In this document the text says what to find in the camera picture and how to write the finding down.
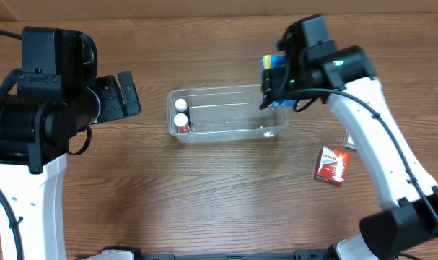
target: white bottle cap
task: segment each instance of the white bottle cap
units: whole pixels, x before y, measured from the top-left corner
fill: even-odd
[[[185,112],[187,108],[187,102],[183,98],[179,98],[175,101],[175,109],[177,109],[177,111]]]
[[[174,124],[177,127],[184,127],[188,124],[188,117],[184,113],[178,113],[174,116]]]

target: table surface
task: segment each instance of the table surface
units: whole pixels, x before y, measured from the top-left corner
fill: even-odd
[[[95,126],[92,145],[69,158],[63,189],[70,259],[111,245],[146,254],[239,254],[327,248],[379,212],[361,158],[346,182],[313,180],[323,146],[342,149],[344,128],[316,103],[290,115],[277,139],[182,146],[167,130],[167,94],[204,86],[260,84],[259,58],[301,16],[0,22],[89,33],[99,75],[129,70],[140,116]],[[438,181],[438,14],[326,17],[339,48],[361,46],[377,69],[392,114]],[[21,43],[0,36],[0,84],[21,67]],[[72,140],[78,149],[83,136]],[[438,259],[438,239],[413,254]]]

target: red and white box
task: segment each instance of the red and white box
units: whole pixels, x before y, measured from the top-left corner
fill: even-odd
[[[323,147],[318,156],[315,179],[341,185],[346,177],[349,154],[330,147]]]

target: red box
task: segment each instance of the red box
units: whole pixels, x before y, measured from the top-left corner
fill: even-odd
[[[346,177],[349,154],[330,147],[323,147],[318,156],[315,179],[341,185]]]

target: wooden table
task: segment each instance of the wooden table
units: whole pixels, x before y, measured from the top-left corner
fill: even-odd
[[[186,147],[167,131],[170,90],[260,84],[259,58],[275,53],[302,17],[0,22],[89,33],[99,75],[132,71],[143,113],[93,127],[90,149],[69,158],[63,191],[70,259],[104,246],[146,254],[291,252],[327,248],[380,210],[358,154],[341,187],[313,180],[322,146],[341,149],[344,128],[317,103],[291,114],[277,139]],[[438,181],[438,14],[326,17],[338,47],[359,45],[411,148]],[[21,43],[0,36],[0,84],[21,66]],[[82,144],[78,136],[74,149]],[[438,259],[438,239],[411,251]]]

